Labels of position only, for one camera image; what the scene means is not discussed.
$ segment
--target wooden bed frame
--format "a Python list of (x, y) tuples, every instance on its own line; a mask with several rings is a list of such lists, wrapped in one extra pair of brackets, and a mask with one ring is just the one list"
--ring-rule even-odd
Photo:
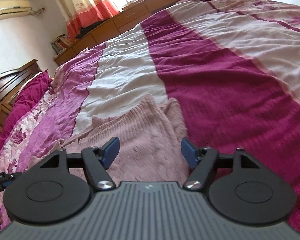
[(41, 71), (34, 59), (18, 69), (0, 74), (0, 132), (22, 85)]

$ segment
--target white stripe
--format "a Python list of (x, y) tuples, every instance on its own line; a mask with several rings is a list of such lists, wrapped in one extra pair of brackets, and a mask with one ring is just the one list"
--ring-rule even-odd
[(206, 2), (185, 2), (168, 9), (180, 24), (257, 58), (300, 99), (300, 33), (278, 23), (237, 13), (214, 13)]
[(106, 42), (95, 80), (88, 90), (73, 134), (89, 126), (92, 116), (106, 118), (124, 114), (145, 94), (152, 94), (158, 104), (167, 101), (164, 83), (157, 75), (140, 25)]

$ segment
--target curtain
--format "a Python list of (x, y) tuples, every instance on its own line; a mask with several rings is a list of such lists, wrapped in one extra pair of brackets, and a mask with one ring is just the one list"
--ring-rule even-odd
[(70, 39), (80, 33), (81, 27), (111, 18), (119, 13), (110, 0), (56, 0), (63, 17)]

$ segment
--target magenta pillow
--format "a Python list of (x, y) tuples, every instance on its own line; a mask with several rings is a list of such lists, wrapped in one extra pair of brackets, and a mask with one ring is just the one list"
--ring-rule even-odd
[(50, 83), (51, 78), (49, 77), (47, 70), (37, 75), (20, 91), (15, 101), (14, 108), (19, 104), (28, 104), (34, 106), (35, 103), (36, 105), (47, 92), (48, 88), (50, 87)]
[(36, 76), (21, 90), (0, 133), (0, 151), (6, 139), (10, 136), (15, 124), (38, 104), (50, 87), (50, 83), (51, 79), (46, 70)]

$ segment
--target air conditioner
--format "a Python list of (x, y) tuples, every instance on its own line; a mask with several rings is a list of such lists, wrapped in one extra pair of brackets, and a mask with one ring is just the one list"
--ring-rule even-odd
[(0, 20), (29, 15), (31, 5), (28, 1), (0, 1)]

